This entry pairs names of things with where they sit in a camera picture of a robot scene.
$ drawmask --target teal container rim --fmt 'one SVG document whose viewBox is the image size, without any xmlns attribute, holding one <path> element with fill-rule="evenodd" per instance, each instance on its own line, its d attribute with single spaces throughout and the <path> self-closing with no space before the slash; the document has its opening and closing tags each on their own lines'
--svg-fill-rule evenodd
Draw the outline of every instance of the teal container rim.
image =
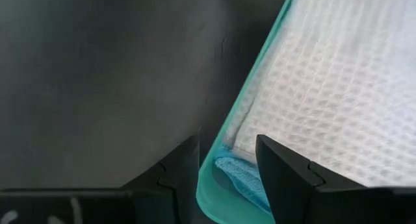
<svg viewBox="0 0 416 224">
<path fill-rule="evenodd" d="M 243 98 L 244 94 L 246 93 L 246 90 L 248 88 L 248 86 L 250 85 L 250 81 L 253 78 L 255 72 L 257 71 L 260 62 L 263 60 L 268 48 L 270 47 L 270 45 L 272 44 L 274 38 L 276 37 L 278 31 L 281 28 L 281 24 L 288 12 L 288 10 L 290 9 L 292 0 L 285 0 L 277 18 L 276 21 L 274 22 L 272 29 L 270 30 L 267 39 L 265 41 L 265 43 L 263 44 L 259 55 L 257 56 L 253 68 L 251 69 L 250 73 L 248 74 L 246 80 L 244 81 L 244 84 L 242 86 L 242 89 L 239 93 L 239 95 L 237 96 L 237 99 L 234 102 L 234 105 L 232 106 L 229 114 L 227 115 L 227 118 L 224 122 L 224 124 L 222 125 L 217 137 L 215 138 L 215 141 L 213 143 L 213 146 L 211 148 L 211 150 L 208 152 L 207 157 L 205 158 L 201 168 L 200 168 L 200 174 L 199 174 L 199 179 L 198 179 L 198 186 L 197 186 L 197 190 L 196 190 L 196 200 L 202 210 L 202 212 L 208 216 L 210 219 L 212 219 L 213 221 L 217 222 L 217 223 L 224 223 L 221 219 L 219 219 L 218 217 L 216 217 L 215 215 L 213 215 L 212 213 L 210 213 L 207 205 L 205 204 L 205 200 L 204 200 L 204 194 L 202 194 L 202 188 L 201 188 L 201 178 L 203 177 L 204 173 L 212 173 L 211 171 L 211 166 L 213 166 L 213 161 L 215 158 L 215 153 L 218 150 L 218 148 L 221 146 L 222 144 L 222 139 L 224 138 L 226 131 L 229 127 L 229 124 L 233 118 L 233 116 L 235 115 L 241 99 Z"/>
</svg>

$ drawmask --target black plastic piece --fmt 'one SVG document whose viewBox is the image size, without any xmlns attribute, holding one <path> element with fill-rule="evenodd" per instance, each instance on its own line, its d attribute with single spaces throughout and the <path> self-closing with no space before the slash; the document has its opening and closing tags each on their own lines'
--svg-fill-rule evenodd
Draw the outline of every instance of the black plastic piece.
<svg viewBox="0 0 416 224">
<path fill-rule="evenodd" d="M 264 135 L 256 157 L 276 223 L 416 223 L 416 188 L 367 188 Z"/>
<path fill-rule="evenodd" d="M 192 136 L 145 173 L 115 189 L 0 192 L 1 223 L 190 223 L 199 169 Z"/>
</svg>

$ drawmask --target plastic container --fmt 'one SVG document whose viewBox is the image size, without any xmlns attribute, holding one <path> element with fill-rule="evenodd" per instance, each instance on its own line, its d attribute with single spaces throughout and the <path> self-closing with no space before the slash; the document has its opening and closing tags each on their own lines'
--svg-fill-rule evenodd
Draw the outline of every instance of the plastic container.
<svg viewBox="0 0 416 224">
<path fill-rule="evenodd" d="M 238 105 L 248 87 L 249 81 L 265 56 L 266 51 L 270 47 L 273 39 L 279 31 L 281 22 L 283 21 L 292 0 L 285 0 L 280 13 L 273 24 L 272 30 L 267 36 L 259 56 L 257 57 L 253 68 L 240 91 L 226 121 L 216 137 L 214 144 L 209 151 L 205 161 L 202 164 L 199 174 L 198 187 L 196 191 L 196 199 L 201 210 L 213 221 L 221 224 L 251 224 L 274 223 L 273 216 L 267 214 L 253 205 L 240 195 L 232 186 L 228 177 L 222 173 L 214 164 L 215 153 L 222 143 L 229 123 L 238 108 Z"/>
</svg>

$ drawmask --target dark gray surface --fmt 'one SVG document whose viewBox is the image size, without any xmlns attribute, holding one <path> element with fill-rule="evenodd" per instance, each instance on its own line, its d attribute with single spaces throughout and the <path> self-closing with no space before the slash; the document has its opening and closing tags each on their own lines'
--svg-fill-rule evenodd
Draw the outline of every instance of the dark gray surface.
<svg viewBox="0 0 416 224">
<path fill-rule="evenodd" d="M 117 187 L 208 152 L 284 0 L 0 0 L 0 188 Z"/>
</svg>

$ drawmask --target blue microfiber cloth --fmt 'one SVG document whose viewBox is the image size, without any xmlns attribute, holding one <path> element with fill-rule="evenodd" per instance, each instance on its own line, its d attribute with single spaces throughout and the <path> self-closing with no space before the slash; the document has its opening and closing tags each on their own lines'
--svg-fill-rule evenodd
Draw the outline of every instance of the blue microfiber cloth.
<svg viewBox="0 0 416 224">
<path fill-rule="evenodd" d="M 235 189 L 261 210 L 271 214 L 259 170 L 256 165 L 239 158 L 222 144 L 216 154 L 215 166 L 231 179 Z"/>
</svg>

